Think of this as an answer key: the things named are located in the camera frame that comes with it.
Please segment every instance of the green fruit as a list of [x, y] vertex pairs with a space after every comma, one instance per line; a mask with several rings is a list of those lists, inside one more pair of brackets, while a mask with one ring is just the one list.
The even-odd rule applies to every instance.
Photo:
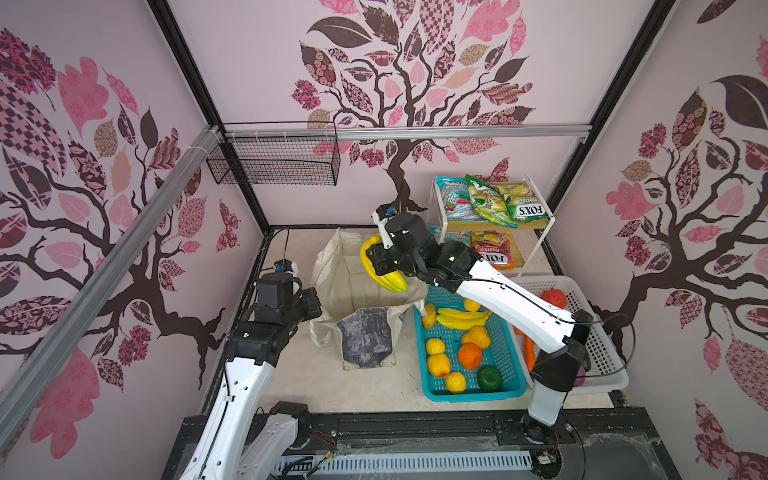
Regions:
[[486, 392], [496, 392], [501, 389], [504, 379], [494, 366], [484, 366], [478, 370], [478, 386]]

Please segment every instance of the orange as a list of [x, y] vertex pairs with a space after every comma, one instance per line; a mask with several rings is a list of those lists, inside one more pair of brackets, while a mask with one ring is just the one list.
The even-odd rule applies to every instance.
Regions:
[[458, 349], [458, 362], [467, 370], [474, 370], [482, 362], [482, 349], [474, 343], [465, 343]]

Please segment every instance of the blue plastic basket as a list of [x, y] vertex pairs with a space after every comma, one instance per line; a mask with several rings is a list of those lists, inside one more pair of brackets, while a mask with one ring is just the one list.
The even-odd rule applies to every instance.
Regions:
[[[446, 292], [442, 288], [429, 287], [426, 303], [431, 303], [436, 309], [464, 309], [464, 297]], [[502, 400], [521, 396], [527, 387], [522, 373], [518, 355], [513, 351], [514, 344], [509, 335], [506, 322], [496, 315], [491, 315], [485, 328], [491, 337], [491, 346], [483, 351], [482, 363], [475, 370], [467, 370], [458, 362], [458, 349], [462, 347], [463, 330], [449, 329], [439, 323], [431, 329], [422, 325], [422, 316], [415, 310], [416, 341], [419, 349], [419, 363], [422, 369], [422, 388], [424, 394], [433, 402], [481, 402], [484, 400]], [[445, 354], [451, 360], [451, 372], [461, 372], [467, 379], [467, 389], [464, 393], [450, 393], [445, 387], [444, 379], [436, 379], [427, 371], [427, 340], [439, 338], [445, 342]], [[504, 384], [497, 392], [486, 392], [478, 386], [477, 371], [491, 365], [502, 374]]]

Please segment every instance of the beige floor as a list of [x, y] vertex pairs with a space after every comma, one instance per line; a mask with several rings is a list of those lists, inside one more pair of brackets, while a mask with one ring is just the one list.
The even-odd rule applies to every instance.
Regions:
[[[296, 263], [299, 278], [306, 286], [312, 276], [316, 255], [335, 230], [291, 230], [285, 257]], [[371, 230], [355, 230], [374, 234]], [[526, 257], [535, 245], [532, 231], [517, 238]], [[267, 252], [264, 266], [283, 257], [285, 232], [278, 233]], [[539, 252], [525, 272], [551, 275], [546, 257]], [[413, 412], [432, 410], [524, 409], [530, 390], [516, 399], [494, 402], [433, 402], [422, 391], [415, 324], [405, 322], [396, 346], [397, 365], [391, 368], [345, 371], [335, 345], [317, 349], [310, 339], [309, 324], [299, 327], [280, 355], [275, 373], [262, 394], [259, 405], [269, 409], [278, 400], [306, 403], [311, 412]], [[607, 393], [570, 395], [565, 408], [611, 408]]]

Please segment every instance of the metal frame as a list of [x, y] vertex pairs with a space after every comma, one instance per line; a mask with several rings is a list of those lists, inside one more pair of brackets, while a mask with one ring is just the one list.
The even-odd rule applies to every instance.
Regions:
[[209, 126], [197, 135], [160, 190], [152, 196], [150, 203], [118, 240], [104, 263], [74, 296], [64, 315], [50, 328], [38, 348], [0, 393], [0, 449], [21, 428], [194, 171], [219, 141], [216, 127]]

